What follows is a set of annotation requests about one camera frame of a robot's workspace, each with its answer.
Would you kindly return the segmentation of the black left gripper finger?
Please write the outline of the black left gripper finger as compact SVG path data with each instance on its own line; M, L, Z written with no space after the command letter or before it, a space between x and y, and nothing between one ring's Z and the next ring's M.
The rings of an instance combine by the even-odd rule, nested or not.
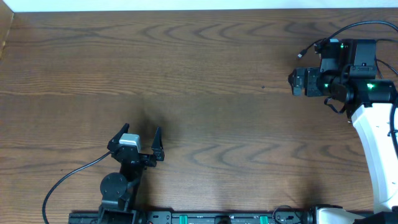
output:
M107 148L118 148L123 134L127 134L129 130L129 123L125 123L119 132L109 140Z
M155 158L157 161L164 161L165 152L164 152L164 147L162 144L162 129L161 129L161 127L157 127L157 129L156 129L155 137L154 137L153 143L151 145L151 149L152 149L153 155L155 155Z

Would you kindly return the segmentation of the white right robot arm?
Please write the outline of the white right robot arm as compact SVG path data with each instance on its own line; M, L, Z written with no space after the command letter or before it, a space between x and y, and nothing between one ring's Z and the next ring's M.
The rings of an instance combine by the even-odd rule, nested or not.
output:
M302 223L397 223L397 90L377 78L374 39L320 39L312 44L319 67L298 67L288 77L295 96L325 97L346 114L363 145L373 188L373 214L364 217L336 205L314 205Z

